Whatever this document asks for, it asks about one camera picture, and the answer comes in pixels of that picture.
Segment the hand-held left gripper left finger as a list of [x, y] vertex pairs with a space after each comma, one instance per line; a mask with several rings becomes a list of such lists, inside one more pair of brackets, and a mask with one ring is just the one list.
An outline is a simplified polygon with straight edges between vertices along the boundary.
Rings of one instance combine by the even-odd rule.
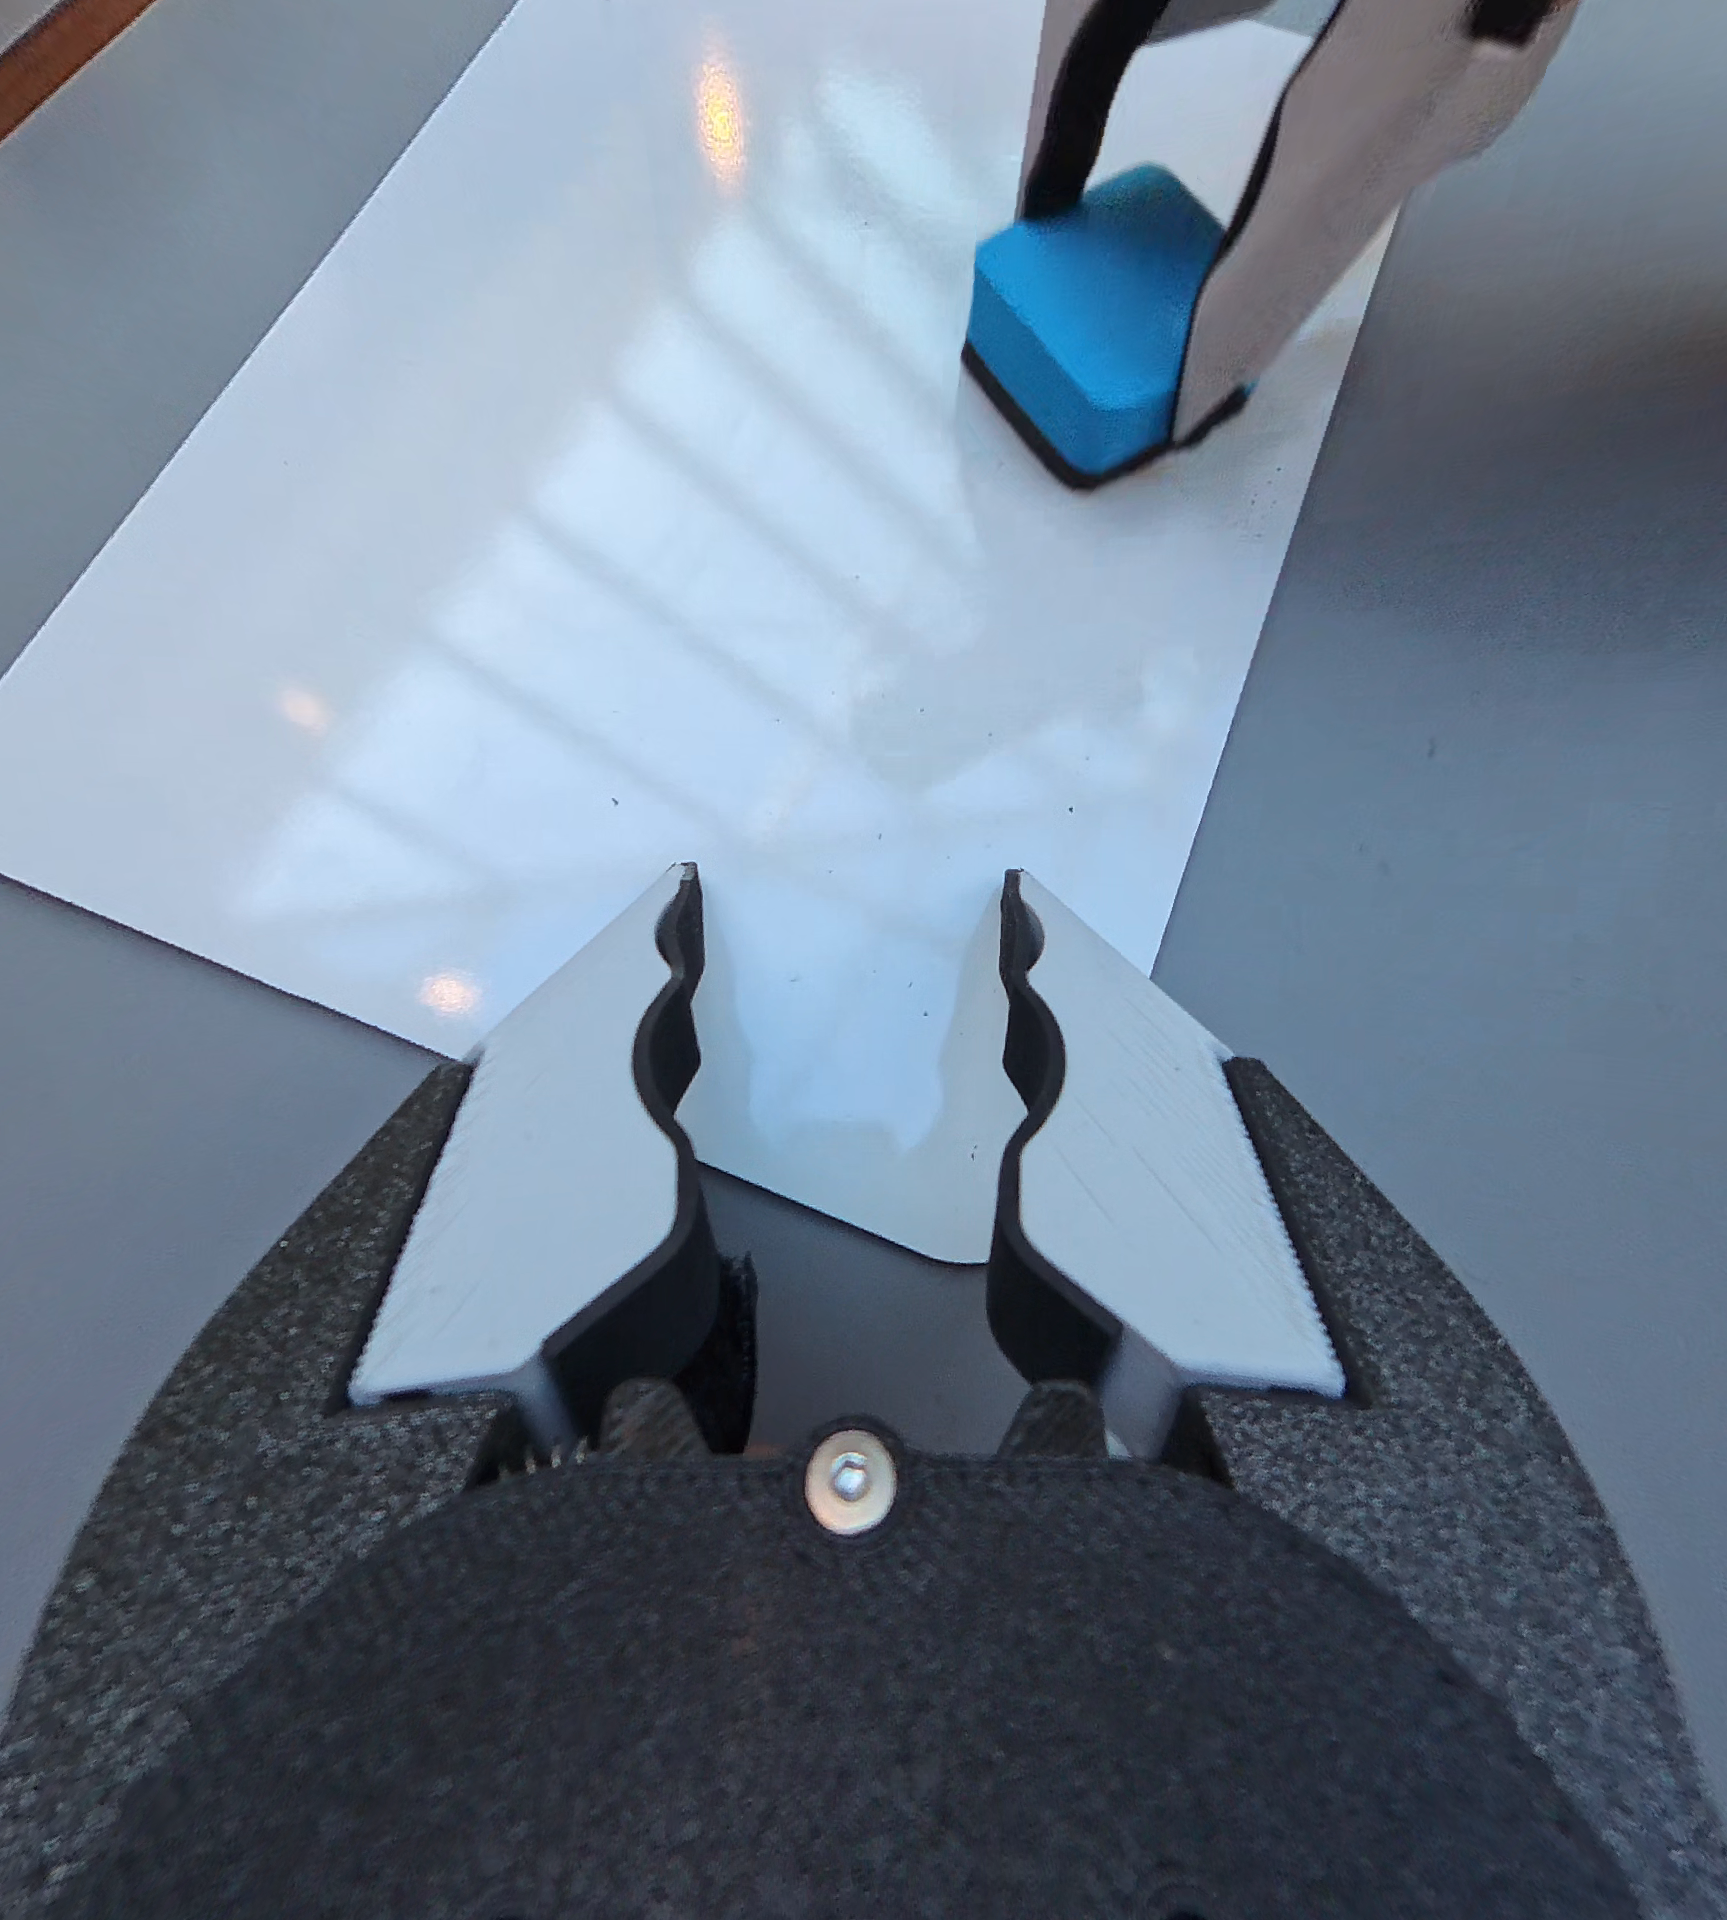
[[354, 1403], [502, 1390], [540, 1444], [572, 1444], [614, 1385], [690, 1364], [720, 1292], [678, 1120], [702, 971], [702, 884], [684, 862], [488, 1036]]

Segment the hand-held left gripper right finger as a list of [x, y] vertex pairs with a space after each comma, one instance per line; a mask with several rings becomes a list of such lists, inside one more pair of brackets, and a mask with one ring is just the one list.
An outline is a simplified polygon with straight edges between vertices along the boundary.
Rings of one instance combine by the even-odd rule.
[[1136, 1455], [1180, 1455], [1194, 1387], [1348, 1390], [1222, 1043], [1040, 879], [1000, 912], [1004, 1148], [988, 1317], [1018, 1372], [1092, 1387]]

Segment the white whiteboard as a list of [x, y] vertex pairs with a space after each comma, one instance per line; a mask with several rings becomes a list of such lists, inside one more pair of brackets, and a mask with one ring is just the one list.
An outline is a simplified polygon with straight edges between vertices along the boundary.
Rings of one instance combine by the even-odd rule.
[[1208, 443], [960, 362], [1038, 3], [520, 3], [0, 682], [0, 874], [466, 1054], [670, 863], [704, 1161], [980, 1261], [996, 900], [1150, 969], [1388, 236]]

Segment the blue black whiteboard eraser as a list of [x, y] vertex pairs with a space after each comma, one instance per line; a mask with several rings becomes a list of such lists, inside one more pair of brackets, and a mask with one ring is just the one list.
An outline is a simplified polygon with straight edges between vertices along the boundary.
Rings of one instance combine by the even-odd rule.
[[1144, 162], [978, 244], [964, 364], [1070, 488], [1094, 490], [1172, 445], [1222, 234], [1168, 168]]

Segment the grey desk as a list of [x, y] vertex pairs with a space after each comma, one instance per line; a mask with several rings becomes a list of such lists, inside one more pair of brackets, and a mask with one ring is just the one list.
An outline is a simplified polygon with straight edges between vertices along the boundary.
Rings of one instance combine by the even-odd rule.
[[[0, 147], [0, 675], [496, 22], [162, 3]], [[1727, 1820], [1727, 7], [1406, 217], [1166, 985], [1568, 1426]], [[128, 1427], [430, 1054], [0, 879], [0, 1713]]]

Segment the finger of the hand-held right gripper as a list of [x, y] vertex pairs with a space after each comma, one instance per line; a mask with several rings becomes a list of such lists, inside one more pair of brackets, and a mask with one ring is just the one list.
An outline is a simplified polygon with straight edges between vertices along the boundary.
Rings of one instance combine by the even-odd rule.
[[1570, 1], [1344, 1], [1286, 85], [1196, 299], [1172, 440], [1228, 416], [1404, 196], [1490, 146]]
[[1022, 153], [1020, 216], [1068, 212], [1082, 197], [1116, 89], [1152, 38], [1244, 19], [1264, 1], [1048, 1]]

